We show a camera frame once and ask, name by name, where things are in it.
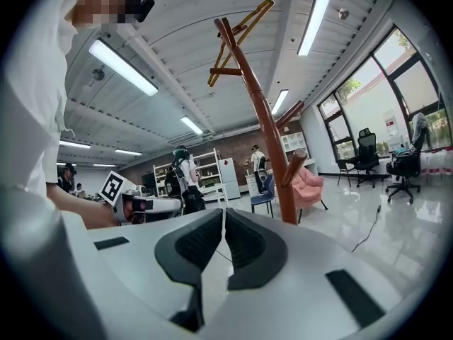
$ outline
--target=fluorescent light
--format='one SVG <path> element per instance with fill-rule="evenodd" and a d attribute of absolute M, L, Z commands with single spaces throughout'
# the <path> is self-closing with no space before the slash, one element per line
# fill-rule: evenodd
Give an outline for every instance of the fluorescent light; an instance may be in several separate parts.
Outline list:
<path fill-rule="evenodd" d="M 282 89 L 280 91 L 280 94 L 278 95 L 277 102 L 275 102 L 274 108 L 272 109 L 272 114 L 276 114 L 280 106 L 282 105 L 283 101 L 285 100 L 289 90 L 288 89 Z"/>
<path fill-rule="evenodd" d="M 197 135 L 201 135 L 203 133 L 203 131 L 201 131 L 201 129 L 195 123 L 193 123 L 193 121 L 189 119 L 189 117 L 184 116 L 183 118 L 181 118 L 181 121 L 183 121 L 183 123 L 187 125 Z"/>
<path fill-rule="evenodd" d="M 97 39 L 94 41 L 90 46 L 90 53 L 148 96 L 153 96 L 158 92 L 155 85 L 142 76 L 129 62 L 119 56 L 116 51 L 107 46 L 102 40 Z"/>
<path fill-rule="evenodd" d="M 89 144 L 78 144 L 76 142 L 69 142 L 69 141 L 59 141 L 61 146 L 72 146 L 72 147 L 80 147 L 81 149 L 89 149 L 91 145 Z"/>
<path fill-rule="evenodd" d="M 329 0 L 314 0 L 314 5 L 311 8 L 308 27 L 305 28 L 302 41 L 297 51 L 297 55 L 308 55 L 314 38 L 318 33 L 319 26 L 323 20 Z"/>
<path fill-rule="evenodd" d="M 120 149 L 116 149 L 115 152 L 119 152 L 120 154 L 134 155 L 134 156 L 140 156 L 142 154 L 141 152 L 133 152 L 133 151 L 120 150 Z"/>

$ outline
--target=window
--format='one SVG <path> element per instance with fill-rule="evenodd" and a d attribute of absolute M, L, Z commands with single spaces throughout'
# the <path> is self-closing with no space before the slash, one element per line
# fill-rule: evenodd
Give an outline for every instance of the window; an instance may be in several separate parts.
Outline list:
<path fill-rule="evenodd" d="M 394 91 L 374 59 L 369 58 L 338 90 L 340 103 L 353 137 L 369 128 L 376 134 L 379 156 L 389 156 L 388 141 L 394 135 L 409 142 L 406 119 Z"/>
<path fill-rule="evenodd" d="M 374 56 L 390 74 L 416 53 L 408 38 L 398 29 L 386 39 Z"/>
<path fill-rule="evenodd" d="M 436 90 L 422 62 L 415 63 L 398 76 L 395 83 L 408 106 L 409 113 L 419 111 L 437 102 Z"/>
<path fill-rule="evenodd" d="M 340 110 L 340 105 L 338 105 L 337 100 L 330 96 L 323 103 L 321 103 L 321 113 L 324 119 L 335 115 Z"/>
<path fill-rule="evenodd" d="M 450 146 L 452 141 L 450 138 L 447 112 L 442 108 L 434 113 L 426 115 L 426 120 L 428 121 L 428 127 L 430 131 L 430 140 L 432 148 L 446 147 Z M 411 134 L 413 134 L 413 125 L 410 124 Z M 422 150 L 427 150 L 428 140 L 425 138 L 425 141 L 422 146 Z"/>
<path fill-rule="evenodd" d="M 332 142 L 336 159 L 349 159 L 355 156 L 355 146 L 348 123 L 345 120 L 338 100 L 334 95 L 328 97 L 319 106 L 324 123 Z"/>
<path fill-rule="evenodd" d="M 423 113 L 432 148 L 452 144 L 442 96 L 422 57 L 394 28 L 384 42 L 333 94 L 319 105 L 337 159 L 357 152 L 359 131 L 376 134 L 380 157 L 411 141 L 412 118 Z M 427 149 L 425 140 L 423 149 Z"/>
<path fill-rule="evenodd" d="M 348 127 L 343 116 L 330 121 L 327 125 L 335 141 L 342 140 L 346 137 L 350 138 Z"/>

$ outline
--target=white ceiling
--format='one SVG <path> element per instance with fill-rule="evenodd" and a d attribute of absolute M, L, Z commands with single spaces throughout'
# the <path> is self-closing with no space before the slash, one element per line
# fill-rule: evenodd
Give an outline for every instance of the white ceiling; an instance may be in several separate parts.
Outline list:
<path fill-rule="evenodd" d="M 137 158 L 116 154 L 115 148 L 152 157 L 171 151 L 182 141 L 193 145 L 226 130 L 257 123 L 240 77 L 220 76 L 213 88 L 207 85 L 207 79 L 220 46 L 213 20 L 226 16 L 235 26 L 264 0 L 155 1 L 142 24 L 118 30 L 115 26 L 81 30 L 74 38 L 67 55 L 68 103 L 64 118 L 76 137 L 63 132 L 62 138 L 93 146 L 89 150 L 61 147 L 59 161 L 79 166 L 126 165 Z M 376 0 L 330 0 L 307 57 L 298 57 L 297 48 L 313 0 L 274 1 L 241 48 L 271 105 L 281 89 L 289 89 L 279 111 L 282 114 L 299 99 L 306 99 L 322 81 Z M 338 17 L 341 8 L 350 12 L 345 21 Z M 91 72 L 102 64 L 88 49 L 99 37 L 154 82 L 159 92 L 148 97 L 109 67 L 103 68 L 104 80 L 92 80 Z M 195 136 L 180 121 L 184 115 L 206 132 L 204 138 L 190 141 Z"/>

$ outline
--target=floor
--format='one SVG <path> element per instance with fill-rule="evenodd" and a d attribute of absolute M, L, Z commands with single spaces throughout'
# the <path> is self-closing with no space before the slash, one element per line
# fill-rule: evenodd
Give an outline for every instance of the floor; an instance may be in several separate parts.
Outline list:
<path fill-rule="evenodd" d="M 402 296 L 407 296 L 437 268 L 442 244 L 450 235 L 453 210 L 453 177 L 430 177 L 421 180 L 420 193 L 413 190 L 414 202 L 408 203 L 405 193 L 398 193 L 387 203 L 385 187 L 390 180 L 376 181 L 376 187 L 364 183 L 352 187 L 342 178 L 325 177 L 323 201 L 302 212 L 299 226 L 324 233 L 346 249 L 353 250 L 370 232 L 354 254 L 383 273 Z M 217 202 L 207 204 L 217 208 Z M 251 211 L 250 195 L 229 201 L 230 208 Z M 275 220 L 281 220 L 278 198 L 273 201 Z M 265 205 L 255 208 L 257 214 L 270 215 Z M 227 294 L 227 278 L 233 273 L 231 253 L 223 239 L 203 272 L 203 306 L 206 323 L 212 318 Z"/>

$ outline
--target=pink armchair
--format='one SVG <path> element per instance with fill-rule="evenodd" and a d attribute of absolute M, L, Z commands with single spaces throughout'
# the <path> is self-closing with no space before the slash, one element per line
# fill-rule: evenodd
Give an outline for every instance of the pink armchair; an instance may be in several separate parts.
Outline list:
<path fill-rule="evenodd" d="M 309 170 L 301 166 L 299 172 L 292 179 L 292 190 L 294 192 L 294 200 L 296 207 L 300 209 L 299 221 L 302 216 L 302 209 L 321 201 L 324 208 L 327 210 L 321 198 L 324 179 L 320 176 L 313 175 Z"/>

